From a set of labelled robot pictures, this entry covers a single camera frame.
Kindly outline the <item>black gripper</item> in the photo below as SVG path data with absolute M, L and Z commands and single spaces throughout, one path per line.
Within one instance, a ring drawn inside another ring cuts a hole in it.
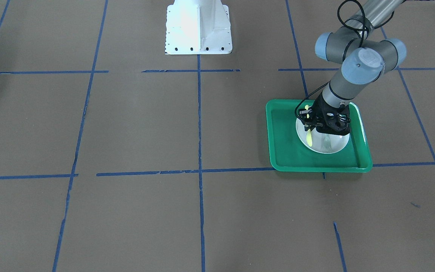
M 298 119 L 305 119 L 304 130 L 312 131 L 349 131 L 349 106 L 341 105 L 338 108 L 326 103 L 320 94 L 311 109 L 299 109 Z

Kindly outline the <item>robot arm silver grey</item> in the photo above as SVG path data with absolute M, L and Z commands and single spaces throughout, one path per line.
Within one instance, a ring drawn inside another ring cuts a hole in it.
M 316 40 L 316 55 L 340 64 L 331 80 L 310 107 L 295 108 L 304 131 L 345 136 L 350 133 L 349 104 L 369 84 L 396 69 L 406 58 L 406 45 L 399 39 L 369 41 L 374 30 L 387 24 L 401 0 L 368 0 L 336 32 L 323 33 Z

